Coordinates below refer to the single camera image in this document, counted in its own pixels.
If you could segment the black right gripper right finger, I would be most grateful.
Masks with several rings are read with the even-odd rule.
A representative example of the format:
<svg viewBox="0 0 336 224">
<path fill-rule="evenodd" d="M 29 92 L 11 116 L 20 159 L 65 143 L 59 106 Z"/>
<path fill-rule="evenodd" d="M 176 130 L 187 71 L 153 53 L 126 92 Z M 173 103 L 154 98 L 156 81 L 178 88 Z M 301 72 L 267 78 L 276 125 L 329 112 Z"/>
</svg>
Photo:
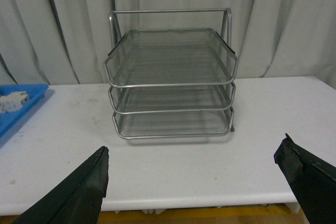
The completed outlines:
<svg viewBox="0 0 336 224">
<path fill-rule="evenodd" d="M 309 223 L 335 223 L 335 167 L 285 134 L 274 153 Z"/>
</svg>

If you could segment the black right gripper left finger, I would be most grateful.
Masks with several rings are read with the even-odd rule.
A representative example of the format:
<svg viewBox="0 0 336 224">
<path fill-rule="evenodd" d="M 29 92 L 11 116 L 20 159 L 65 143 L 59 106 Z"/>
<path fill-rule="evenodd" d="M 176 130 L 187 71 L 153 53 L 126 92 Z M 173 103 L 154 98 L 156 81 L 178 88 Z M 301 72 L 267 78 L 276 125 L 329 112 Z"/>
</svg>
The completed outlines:
<svg viewBox="0 0 336 224">
<path fill-rule="evenodd" d="M 102 146 L 13 223 L 97 223 L 108 169 L 109 149 Z"/>
</svg>

